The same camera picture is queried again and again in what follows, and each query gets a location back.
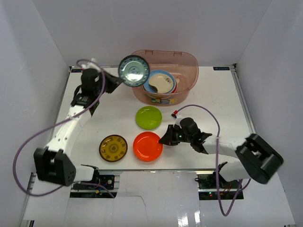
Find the orange plastic plate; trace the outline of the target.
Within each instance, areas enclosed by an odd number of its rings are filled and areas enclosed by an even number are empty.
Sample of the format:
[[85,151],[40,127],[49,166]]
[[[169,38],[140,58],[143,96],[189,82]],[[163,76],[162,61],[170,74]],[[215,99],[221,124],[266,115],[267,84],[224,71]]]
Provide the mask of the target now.
[[160,137],[151,131],[137,135],[133,142],[134,155],[141,161],[152,162],[160,157],[163,145],[159,143]]

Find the small blue patterned plate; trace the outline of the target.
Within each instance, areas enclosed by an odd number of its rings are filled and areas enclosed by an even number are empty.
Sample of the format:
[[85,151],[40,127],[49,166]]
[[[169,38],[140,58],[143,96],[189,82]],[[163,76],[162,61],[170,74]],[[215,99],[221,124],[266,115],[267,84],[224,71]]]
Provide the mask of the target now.
[[142,86],[149,78],[150,67],[141,56],[128,55],[120,61],[118,75],[129,87]]

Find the light blue plastic plate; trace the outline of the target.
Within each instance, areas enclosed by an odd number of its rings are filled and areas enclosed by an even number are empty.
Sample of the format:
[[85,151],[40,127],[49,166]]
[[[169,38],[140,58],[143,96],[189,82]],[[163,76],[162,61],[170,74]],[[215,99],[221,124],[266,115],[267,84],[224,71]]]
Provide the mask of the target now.
[[175,78],[174,78],[170,73],[168,73],[168,72],[166,72],[166,71],[164,71],[164,70],[153,70],[153,71],[150,72],[150,75],[149,75],[148,80],[147,80],[147,81],[144,83],[144,85],[143,85],[143,88],[144,88],[146,91],[156,93],[155,89],[151,88],[151,87],[149,86],[149,84],[148,84],[150,77],[151,77],[152,75],[156,74],[156,73],[163,73],[163,74],[166,74],[166,75],[168,75],[168,76],[171,76],[172,79],[174,79],[174,82],[176,83]]

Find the pale yellow plastic plate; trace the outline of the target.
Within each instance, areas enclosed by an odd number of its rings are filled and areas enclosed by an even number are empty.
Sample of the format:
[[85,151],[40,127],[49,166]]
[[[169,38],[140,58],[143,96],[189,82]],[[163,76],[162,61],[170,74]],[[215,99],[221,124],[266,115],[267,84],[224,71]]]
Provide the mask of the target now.
[[161,93],[153,93],[153,92],[148,92],[146,91],[145,94],[151,98],[155,98],[155,99],[169,99],[172,94],[167,93],[167,94],[161,94]]

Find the cream plate with black flowers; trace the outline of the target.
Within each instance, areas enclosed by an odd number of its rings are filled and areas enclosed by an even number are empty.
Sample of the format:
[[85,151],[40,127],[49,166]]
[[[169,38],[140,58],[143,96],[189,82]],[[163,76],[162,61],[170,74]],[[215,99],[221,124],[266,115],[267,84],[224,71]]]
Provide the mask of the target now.
[[152,75],[148,84],[160,94],[170,93],[175,87],[174,79],[172,79],[171,76],[163,73],[156,73]]

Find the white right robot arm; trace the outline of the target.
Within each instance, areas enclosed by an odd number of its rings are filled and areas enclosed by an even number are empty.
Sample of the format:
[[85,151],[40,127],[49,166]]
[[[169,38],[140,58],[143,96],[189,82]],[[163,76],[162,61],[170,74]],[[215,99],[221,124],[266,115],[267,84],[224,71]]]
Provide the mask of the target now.
[[167,146],[188,143],[201,154],[235,158],[234,162],[225,161],[216,165],[218,171],[214,176],[214,184],[221,189],[233,180],[249,178],[267,184],[284,162],[282,156],[255,133],[244,139],[222,138],[202,132],[190,117],[176,118],[174,124],[168,125],[159,143]]

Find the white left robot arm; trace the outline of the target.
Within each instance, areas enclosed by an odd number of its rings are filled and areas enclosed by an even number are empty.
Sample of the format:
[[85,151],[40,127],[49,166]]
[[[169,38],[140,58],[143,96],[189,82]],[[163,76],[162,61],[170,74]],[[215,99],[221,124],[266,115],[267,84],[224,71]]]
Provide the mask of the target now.
[[71,161],[72,148],[82,128],[93,116],[103,93],[112,93],[122,78],[103,70],[84,69],[79,85],[73,95],[66,121],[44,148],[34,152],[36,174],[40,181],[70,186],[83,181],[89,188],[99,186],[97,168],[90,165],[74,164]]

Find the pink translucent plastic bin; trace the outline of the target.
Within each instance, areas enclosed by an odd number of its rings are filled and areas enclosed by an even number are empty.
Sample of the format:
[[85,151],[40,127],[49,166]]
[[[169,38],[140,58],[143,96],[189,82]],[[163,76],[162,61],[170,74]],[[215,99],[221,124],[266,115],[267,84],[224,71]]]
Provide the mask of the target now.
[[164,70],[179,79],[178,88],[169,99],[155,99],[145,94],[143,85],[133,88],[135,97],[149,105],[169,106],[183,102],[195,86],[199,69],[196,58],[187,52],[139,50],[134,55],[143,57],[149,64],[150,72]]

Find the lime green plastic plate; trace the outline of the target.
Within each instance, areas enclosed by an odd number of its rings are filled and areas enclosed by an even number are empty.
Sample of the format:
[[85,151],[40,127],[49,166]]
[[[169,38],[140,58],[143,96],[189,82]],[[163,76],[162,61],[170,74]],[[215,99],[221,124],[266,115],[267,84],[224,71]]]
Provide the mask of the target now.
[[161,111],[154,106],[144,106],[137,111],[135,121],[139,127],[152,130],[160,126],[162,114]]

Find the left dark table label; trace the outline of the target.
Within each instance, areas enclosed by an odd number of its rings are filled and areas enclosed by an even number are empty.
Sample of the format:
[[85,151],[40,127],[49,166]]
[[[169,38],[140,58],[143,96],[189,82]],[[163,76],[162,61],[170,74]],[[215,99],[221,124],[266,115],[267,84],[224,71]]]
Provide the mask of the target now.
[[71,73],[81,73],[82,69],[71,69]]

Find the dark table label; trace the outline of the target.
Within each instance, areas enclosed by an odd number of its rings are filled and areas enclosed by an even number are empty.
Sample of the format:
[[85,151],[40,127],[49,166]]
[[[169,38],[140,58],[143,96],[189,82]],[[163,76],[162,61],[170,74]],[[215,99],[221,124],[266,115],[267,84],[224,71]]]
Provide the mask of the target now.
[[81,73],[82,69],[71,69],[71,73]]
[[220,71],[230,70],[229,67],[218,67],[218,66],[214,66],[213,69],[216,70],[216,71],[219,71],[219,70]]

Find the yellow patterned brown-rimmed plate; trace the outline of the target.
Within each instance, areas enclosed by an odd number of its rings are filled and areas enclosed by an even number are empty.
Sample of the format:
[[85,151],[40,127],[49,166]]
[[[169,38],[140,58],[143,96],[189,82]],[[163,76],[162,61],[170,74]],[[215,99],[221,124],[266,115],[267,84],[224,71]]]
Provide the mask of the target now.
[[99,145],[99,154],[107,162],[118,162],[125,157],[128,151],[126,140],[120,135],[109,135]]

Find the right dark table label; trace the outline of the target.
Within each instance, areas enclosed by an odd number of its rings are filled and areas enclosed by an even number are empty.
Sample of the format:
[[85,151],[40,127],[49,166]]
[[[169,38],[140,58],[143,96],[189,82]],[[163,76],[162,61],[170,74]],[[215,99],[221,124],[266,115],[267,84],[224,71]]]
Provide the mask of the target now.
[[229,67],[218,67],[218,66],[214,66],[213,69],[216,70],[216,71],[219,71],[219,70],[220,71],[230,70]]

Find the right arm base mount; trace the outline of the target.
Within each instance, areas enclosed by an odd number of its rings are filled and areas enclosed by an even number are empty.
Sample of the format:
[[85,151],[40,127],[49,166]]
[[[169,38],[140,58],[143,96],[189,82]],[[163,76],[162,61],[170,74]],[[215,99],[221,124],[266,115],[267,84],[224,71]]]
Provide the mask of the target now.
[[[216,181],[214,174],[200,174],[197,175],[195,181],[198,185],[198,194],[200,201],[215,201],[218,200],[218,193],[216,189]],[[232,200],[236,194],[239,181],[222,183],[219,182],[219,192],[221,200]]]

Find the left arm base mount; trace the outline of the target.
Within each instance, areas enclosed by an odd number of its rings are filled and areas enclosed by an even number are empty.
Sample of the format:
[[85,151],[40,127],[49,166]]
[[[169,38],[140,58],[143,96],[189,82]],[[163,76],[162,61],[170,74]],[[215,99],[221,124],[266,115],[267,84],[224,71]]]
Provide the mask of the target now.
[[95,181],[90,181],[89,183],[93,183],[94,185],[73,184],[70,198],[113,199],[117,195],[119,176],[99,175]]

